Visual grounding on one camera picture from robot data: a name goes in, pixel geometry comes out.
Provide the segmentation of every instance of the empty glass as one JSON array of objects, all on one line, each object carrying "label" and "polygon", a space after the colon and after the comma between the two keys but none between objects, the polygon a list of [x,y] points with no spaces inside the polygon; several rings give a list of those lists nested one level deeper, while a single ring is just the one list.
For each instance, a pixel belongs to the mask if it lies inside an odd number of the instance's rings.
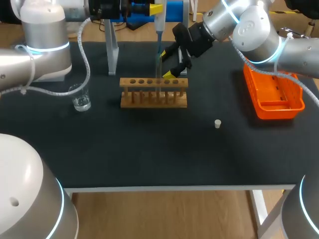
[{"label": "empty glass", "polygon": [[[79,88],[81,84],[75,84],[69,88],[69,91],[73,91],[77,88]],[[84,87],[82,90],[79,92],[75,93],[74,95],[71,96],[72,101],[74,104],[74,108],[79,111],[79,112],[84,112],[90,109],[91,107],[91,101],[89,97],[89,89],[88,87]]]}]

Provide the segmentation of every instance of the wooden test tube rack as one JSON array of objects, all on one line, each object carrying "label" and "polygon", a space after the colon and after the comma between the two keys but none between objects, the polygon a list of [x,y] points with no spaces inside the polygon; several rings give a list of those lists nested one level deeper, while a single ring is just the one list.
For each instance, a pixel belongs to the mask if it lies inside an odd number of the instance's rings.
[{"label": "wooden test tube rack", "polygon": [[124,88],[121,98],[122,108],[186,108],[188,87],[187,78],[121,78],[120,87]]}]

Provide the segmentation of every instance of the orange plastic basket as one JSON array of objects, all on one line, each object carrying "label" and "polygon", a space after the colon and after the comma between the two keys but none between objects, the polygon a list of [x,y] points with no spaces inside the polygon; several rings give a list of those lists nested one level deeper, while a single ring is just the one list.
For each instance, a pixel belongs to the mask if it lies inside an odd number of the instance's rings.
[{"label": "orange plastic basket", "polygon": [[292,119],[304,110],[303,90],[294,82],[286,78],[257,73],[246,64],[244,75],[259,118]]}]

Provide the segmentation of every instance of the small white cap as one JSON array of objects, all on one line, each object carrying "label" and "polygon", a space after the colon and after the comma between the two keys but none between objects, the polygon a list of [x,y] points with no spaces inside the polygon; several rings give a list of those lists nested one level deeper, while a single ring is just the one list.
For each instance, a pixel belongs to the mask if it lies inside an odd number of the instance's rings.
[{"label": "small white cap", "polygon": [[219,119],[215,120],[215,128],[219,128],[221,125],[221,121]]}]

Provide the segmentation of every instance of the black table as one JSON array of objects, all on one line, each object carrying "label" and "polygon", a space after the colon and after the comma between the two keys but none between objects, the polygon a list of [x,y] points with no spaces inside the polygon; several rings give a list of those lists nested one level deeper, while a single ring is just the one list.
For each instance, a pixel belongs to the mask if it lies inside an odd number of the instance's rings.
[{"label": "black table", "polygon": [[[117,75],[108,76],[105,44],[84,44],[88,112],[76,112],[70,98],[35,92],[1,98],[0,132],[30,143],[64,188],[294,185],[318,167],[319,110],[304,95],[306,109],[295,119],[259,120],[230,43],[193,60],[187,109],[121,109],[120,77],[154,77],[156,45],[119,47]],[[76,44],[71,49],[65,82],[35,85],[62,92],[82,82],[83,60]],[[164,70],[174,64],[173,57]],[[319,95],[313,80],[302,81]]]}]

